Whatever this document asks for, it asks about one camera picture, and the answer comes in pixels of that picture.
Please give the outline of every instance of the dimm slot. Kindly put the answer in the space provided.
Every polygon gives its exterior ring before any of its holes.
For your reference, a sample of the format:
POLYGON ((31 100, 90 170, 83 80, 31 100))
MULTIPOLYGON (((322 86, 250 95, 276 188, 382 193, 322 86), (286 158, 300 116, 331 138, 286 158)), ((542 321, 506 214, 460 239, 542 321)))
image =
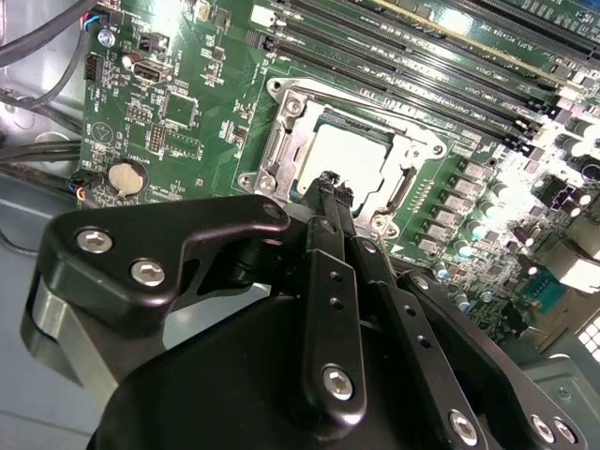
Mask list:
MULTIPOLYGON (((307 38, 303 35, 296 35, 296 38, 300 37, 306 43, 314 44, 325 44, 330 45, 333 48, 339 49, 337 53, 338 56, 343 56, 347 61, 353 60, 358 65, 362 65, 364 67, 368 67, 368 61, 359 58, 354 54, 347 53, 343 46, 339 45, 334 39, 329 37, 321 37, 320 40, 315 41, 313 39, 307 38)), ((458 107, 462 108, 465 111, 470 111, 473 114, 477 114, 482 117, 482 122, 489 122, 492 126, 496 126, 505 131, 509 131, 513 125, 513 122, 518 118, 518 116, 514 113, 509 113, 507 111, 499 112, 495 109, 492 109, 488 105, 484 105, 481 103, 481 99, 468 96, 466 93, 456 89, 454 86, 446 85, 444 90, 440 89, 440 86, 431 80, 426 79, 418 74, 418 72, 414 72, 408 68, 403 68, 402 72, 398 72, 395 70, 387 70, 381 66, 378 66, 376 63, 371 63, 369 69, 374 69, 380 71, 381 73, 385 73, 388 77, 398 78, 401 76, 402 80, 412 83, 418 87, 426 89, 429 93, 433 93, 440 98, 444 98, 446 100, 452 100, 452 102, 458 107)), ((387 83, 387 86, 394 86, 394 84, 387 83)))
POLYGON ((362 87, 366 88, 367 90, 375 90, 385 96, 397 98, 400 102, 406 105, 430 113, 433 116, 440 116, 449 122, 460 124, 466 130, 469 130, 474 134, 487 137, 496 141, 497 143, 503 143, 504 138, 506 137, 506 134, 500 132, 497 128, 486 127, 479 122, 465 120, 464 115, 461 115, 458 112, 446 108, 438 103, 422 97, 416 97, 408 91, 390 86, 389 84, 381 82, 380 80, 368 78, 360 70, 331 64, 331 62, 325 58, 321 58, 315 53, 307 52, 302 48, 293 47, 288 42, 278 42, 276 44, 276 48, 277 53, 280 56, 286 56, 292 60, 298 60, 304 64, 314 66, 315 68, 318 68, 333 76, 346 79, 347 81, 357 85, 362 85, 362 87))
MULTIPOLYGON (((511 70, 510 68, 507 68, 507 67, 503 66, 502 64, 499 64, 495 61, 490 61, 483 56, 480 56, 476 53, 473 53, 466 49, 463 49, 462 47, 460 47, 453 41, 445 40, 445 39, 438 38, 438 37, 433 37, 432 35, 429 35, 421 30, 410 27, 409 25, 406 25, 401 22, 391 21, 385 17, 382 17, 381 15, 379 15, 375 12, 370 11, 369 9, 358 7, 352 3, 345 2, 343 0, 335 0, 335 1, 336 1, 336 3, 341 4, 345 8, 349 8, 355 12, 364 14, 366 17, 368 17, 374 21, 394 27, 404 33, 407 33, 407 34, 415 36, 416 38, 422 39, 429 44, 433 44, 433 45, 442 47, 445 50, 449 51, 450 53, 454 53, 457 56, 460 56, 462 58, 473 61, 475 64, 480 65, 482 68, 485 68, 485 69, 491 70, 491 71, 495 71, 496 73, 498 73, 501 76, 504 76, 505 78, 510 78, 510 79, 516 80, 518 83, 529 86, 530 89, 532 89, 532 90, 536 90, 536 89, 553 90, 554 89, 554 86, 551 83, 547 83, 545 80, 533 81, 530 78, 524 77, 522 73, 515 72, 514 70, 511 70)), ((316 3, 312 0, 291 0, 290 4, 291 4, 290 9, 294 12, 299 12, 302 14, 306 14, 306 13, 312 14, 313 17, 316 16, 317 20, 321 20, 322 18, 323 19, 327 18, 327 19, 333 21, 334 23, 337 23, 340 26, 343 26, 344 24, 349 24, 354 27, 360 28, 361 32, 363 34, 369 35, 371 38, 382 39, 384 41, 389 42, 392 45, 402 45, 403 46, 403 44, 400 44, 397 41, 393 40, 389 34, 378 29, 377 27, 370 26, 364 22, 352 21, 347 16, 344 16, 343 14, 339 13, 338 11, 335 11, 333 9, 330 9, 328 7, 320 5, 319 3, 316 3)))
POLYGON ((526 38, 545 49, 557 53, 559 56, 580 63, 586 68, 600 68, 600 60, 598 60, 600 55, 596 53, 597 49, 595 46, 589 48, 587 46, 581 46, 576 42, 569 42, 568 39, 562 39, 567 43, 565 45, 562 41, 558 40, 558 36, 548 37, 547 34, 549 33, 543 34, 540 31, 535 31, 529 27, 529 25, 522 25, 520 22, 517 22, 510 17, 494 12, 490 4, 488 4, 487 7, 480 6, 481 3, 485 2, 475 4, 470 0, 449 0, 448 3, 455 6, 457 9, 474 14, 475 16, 484 19, 486 22, 501 27, 507 33, 516 34, 526 38))
MULTIPOLYGON (((314 28, 311 28, 301 22, 288 22, 288 25, 286 27, 287 29, 293 30, 296 33, 299 33, 301 36, 307 36, 309 38, 316 38, 317 41, 326 41, 328 42, 331 46, 336 47, 341 49, 342 51, 351 51, 353 53, 358 53, 361 55, 361 57, 363 57, 365 60, 376 64, 376 65, 380 65, 382 67, 384 67, 387 70, 391 70, 391 71, 395 71, 397 74, 399 74, 400 72, 398 72, 398 70, 403 70, 403 71, 407 71, 408 72, 408 77, 412 77, 414 80, 416 80, 417 83, 427 83, 427 85, 429 86, 429 84, 431 82, 434 81, 428 81, 429 79, 427 77, 422 76, 419 72, 415 71, 413 68, 411 67, 406 67, 401 65, 400 63, 397 62, 392 62, 390 61, 390 59, 385 58, 382 55, 379 55, 375 52, 370 52, 358 45, 352 44, 351 42, 344 40, 344 39, 340 39, 338 37, 333 37, 331 35, 328 35, 320 30, 316 30, 314 28)), ((384 44, 378 43, 378 42, 369 42, 370 39, 367 40, 363 40, 363 37, 361 37, 360 35, 358 35, 357 33, 353 33, 353 38, 356 38, 357 40, 362 40, 366 43, 371 43, 372 45, 376 45, 379 48, 386 50, 389 53, 399 53, 398 51, 396 51, 394 48, 390 48, 385 46, 384 44)), ((411 60, 413 62, 416 62, 418 64, 423 64, 425 66, 431 65, 430 62, 419 62, 417 61, 417 58, 414 58, 414 52, 409 52, 408 54, 402 54, 403 58, 406 58, 407 60, 411 60)), ((469 84, 473 81, 473 79, 467 78, 462 76, 460 73, 454 73, 448 70, 448 67, 445 66, 441 66, 436 64, 434 66, 434 68, 439 71, 440 73, 448 76, 448 77, 452 77, 455 78, 456 80, 469 84)), ((485 101, 484 99, 481 99, 480 97, 477 96, 471 96, 469 95, 469 93, 466 93, 458 88, 456 88, 455 86, 449 85, 449 84, 444 84, 444 86, 447 86, 447 89, 449 92, 452 92, 453 94, 456 93, 455 97, 459 97, 462 98, 463 100, 466 99, 468 101, 472 101, 474 102, 476 105, 478 105, 480 108, 485 109, 486 111, 492 113, 492 114, 497 114, 500 117, 502 117, 504 120, 509 121, 509 123, 511 123, 512 121, 514 121, 515 119, 518 118, 518 116, 514 113, 514 112, 508 112, 506 109, 504 108, 498 108, 494 103, 492 102, 488 102, 485 101)), ((515 105, 515 100, 512 97, 508 97, 508 96, 503 96, 501 93, 497 92, 497 89, 493 89, 491 92, 490 91, 485 91, 485 89, 482 89, 482 91, 485 92, 485 94, 487 94, 488 96, 492 97, 492 98, 496 98, 498 101, 504 101, 506 103, 509 104, 513 104, 513 106, 517 106, 515 105)), ((522 99, 522 101, 520 103, 524 103, 526 104, 526 99, 522 99)))

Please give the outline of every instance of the small component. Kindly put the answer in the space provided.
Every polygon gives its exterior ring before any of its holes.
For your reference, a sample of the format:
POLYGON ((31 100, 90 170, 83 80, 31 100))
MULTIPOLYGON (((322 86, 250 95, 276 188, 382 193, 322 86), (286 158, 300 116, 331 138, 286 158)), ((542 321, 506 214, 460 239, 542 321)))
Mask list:
POLYGON ((534 206, 532 208, 532 210, 529 212, 529 214, 531 216, 534 216, 535 218, 539 218, 540 216, 542 216, 544 214, 544 208, 542 208, 541 206, 534 206))
POLYGON ((133 74, 150 83, 163 83, 171 76, 171 68, 154 61, 143 60, 133 65, 133 74))
POLYGON ((441 261, 435 263, 433 266, 433 273, 438 279, 448 279, 450 275, 448 269, 446 269, 446 264, 441 261))
POLYGON ((525 173, 529 173, 531 175, 537 173, 540 168, 540 163, 535 161, 529 161, 525 166, 525 173))
POLYGON ((450 186, 457 192, 464 195, 470 195, 475 189, 475 184, 463 178, 456 177, 450 186))
POLYGON ((96 6, 90 11, 90 13, 99 16, 98 23, 102 26, 119 26, 123 23, 123 13, 108 7, 96 6))
POLYGON ((571 192, 571 198, 575 200, 580 206, 587 206, 592 202, 592 196, 586 194, 583 190, 575 188, 571 192))
POLYGON ((575 119, 569 123, 569 129, 586 141, 593 142, 600 139, 600 125, 575 119))
POLYGON ((559 141, 559 147, 561 147, 562 150, 569 152, 573 158, 581 158, 585 155, 589 155, 592 151, 592 146, 588 142, 571 137, 561 139, 559 141))
POLYGON ((116 44, 116 36, 110 28, 102 28, 98 31, 96 39, 106 49, 111 49, 116 44))
POLYGON ((102 83, 104 79, 104 58, 97 54, 89 54, 85 59, 83 79, 93 83, 102 83))
POLYGON ((473 255, 473 247, 469 245, 464 239, 460 239, 455 242, 454 249, 457 251, 457 255, 460 258, 471 258, 473 255))
POLYGON ((196 7, 194 8, 194 17, 198 22, 208 22, 210 20, 210 14, 213 12, 213 6, 205 2, 204 0, 199 0, 196 2, 196 7))
POLYGON ((227 30, 229 25, 229 12, 222 8, 217 9, 217 13, 215 14, 215 26, 221 30, 227 30))
POLYGON ((509 278, 502 284, 502 286, 507 291, 514 291, 518 286, 518 280, 514 278, 509 278))
POLYGON ((436 241, 444 241, 448 236, 448 231, 441 227, 440 225, 436 225, 435 223, 430 223, 425 228, 425 234, 427 236, 432 237, 436 241))
POLYGON ((416 246, 426 253, 433 254, 438 252, 438 243, 431 239, 427 239, 426 237, 419 238, 416 246))
POLYGON ((571 69, 566 66, 555 66, 554 69, 552 69, 552 73, 556 78, 566 80, 569 78, 569 75, 571 75, 571 69))
POLYGON ((225 59, 225 50, 220 47, 215 47, 213 50, 213 59, 219 62, 223 61, 225 59))
POLYGON ((525 247, 531 247, 533 245, 533 238, 530 236, 528 232, 525 231, 522 227, 516 227, 513 230, 513 235, 516 239, 523 244, 525 247))
POLYGON ((508 202, 515 194, 505 183, 496 183, 491 191, 501 202, 508 202))
POLYGON ((117 196, 131 197, 147 188, 148 172, 137 161, 119 159, 109 167, 108 181, 117 196))
POLYGON ((600 263, 581 254, 571 240, 551 235, 535 255, 561 284, 585 293, 600 291, 600 263))
POLYGON ((586 89, 592 89, 596 85, 596 80, 594 78, 585 77, 580 84, 586 89))
POLYGON ((487 170, 484 166, 469 161, 462 169, 462 173, 475 180, 480 180, 486 175, 487 170))
POLYGON ((246 33, 246 45, 255 49, 261 49, 264 44, 265 37, 256 31, 248 31, 246 33))
POLYGON ((463 208, 470 207, 473 204, 473 202, 471 202, 470 200, 462 199, 457 195, 445 194, 442 197, 442 204, 454 211, 460 211, 463 208))
POLYGON ((492 220, 499 218, 504 212, 504 208, 492 202, 481 203, 479 209, 481 209, 481 212, 484 213, 487 218, 492 220))
POLYGON ((438 209, 434 213, 433 219, 437 220, 438 222, 440 222, 444 225, 454 226, 456 223, 456 220, 457 220, 457 216, 454 213, 451 213, 450 211, 438 209))
POLYGON ((518 264, 523 269, 523 273, 527 274, 529 277, 536 275, 539 272, 537 265, 526 255, 520 254, 517 255, 518 264))
POLYGON ((139 53, 127 53, 121 58, 121 64, 126 70, 132 70, 135 63, 139 63, 143 58, 139 53))
POLYGON ((529 154, 528 158, 531 161, 539 161, 545 153, 546 152, 541 148, 535 147, 529 154))
POLYGON ((574 220, 568 235, 595 260, 600 260, 600 227, 583 216, 574 220))
POLYGON ((479 220, 472 220, 467 224, 467 230, 471 233, 473 240, 480 240, 486 236, 487 229, 479 220))
POLYGON ((140 33, 138 50, 156 56, 162 56, 169 50, 171 40, 160 33, 140 33))
POLYGON ((487 271, 490 275, 499 275, 504 271, 504 268, 501 265, 494 264, 487 271))
POLYGON ((500 234, 498 232, 487 232, 486 240, 492 244, 498 240, 500 234))

